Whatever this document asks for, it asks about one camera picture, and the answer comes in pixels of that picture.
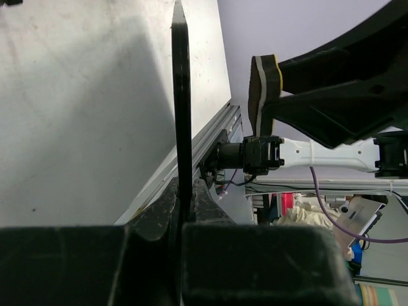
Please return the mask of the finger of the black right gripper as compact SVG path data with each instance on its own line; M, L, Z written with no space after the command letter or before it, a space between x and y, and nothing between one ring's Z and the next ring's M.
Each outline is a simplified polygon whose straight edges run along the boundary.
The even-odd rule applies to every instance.
M407 44L407 1L390 1L343 35L279 63L283 90L292 94L385 73Z
M304 92L263 109L326 148L353 144L407 122L407 81L371 79Z

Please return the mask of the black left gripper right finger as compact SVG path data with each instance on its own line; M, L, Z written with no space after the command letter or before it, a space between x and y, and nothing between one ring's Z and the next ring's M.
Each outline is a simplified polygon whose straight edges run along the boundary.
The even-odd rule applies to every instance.
M204 180L182 228L186 305L357 305L332 233L313 226L235 224Z

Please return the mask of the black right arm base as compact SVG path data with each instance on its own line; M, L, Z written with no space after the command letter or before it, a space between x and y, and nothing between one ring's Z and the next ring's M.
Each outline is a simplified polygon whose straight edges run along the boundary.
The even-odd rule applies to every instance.
M198 168L200 178L211 188L220 170L242 169L243 165L242 143L231 143L227 130L223 129L198 163Z

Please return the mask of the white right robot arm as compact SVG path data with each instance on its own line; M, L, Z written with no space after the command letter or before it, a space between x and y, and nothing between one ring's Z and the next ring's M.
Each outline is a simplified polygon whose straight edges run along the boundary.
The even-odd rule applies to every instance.
M334 40L285 61L251 59L252 135L215 166L251 177L340 167L407 178L407 2L391 1Z

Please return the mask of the small black-framed whiteboard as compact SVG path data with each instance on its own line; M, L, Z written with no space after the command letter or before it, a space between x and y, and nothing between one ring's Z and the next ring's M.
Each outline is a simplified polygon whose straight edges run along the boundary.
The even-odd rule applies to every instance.
M186 218L192 197L191 70L188 26L181 1L175 1L173 9L171 47L179 177L178 195L181 216Z

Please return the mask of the yellow bone-shaped eraser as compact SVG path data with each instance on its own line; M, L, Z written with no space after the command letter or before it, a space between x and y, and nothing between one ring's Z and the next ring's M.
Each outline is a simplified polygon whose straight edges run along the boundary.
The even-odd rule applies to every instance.
M270 136L273 119L262 119L265 105L277 102L283 90L283 77L274 54L253 56L249 79L248 117L254 136Z

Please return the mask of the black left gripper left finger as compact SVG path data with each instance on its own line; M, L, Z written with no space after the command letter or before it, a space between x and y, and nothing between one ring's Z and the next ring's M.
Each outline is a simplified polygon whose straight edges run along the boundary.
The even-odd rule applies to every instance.
M2 305L177 305L178 180L122 226L1 230Z

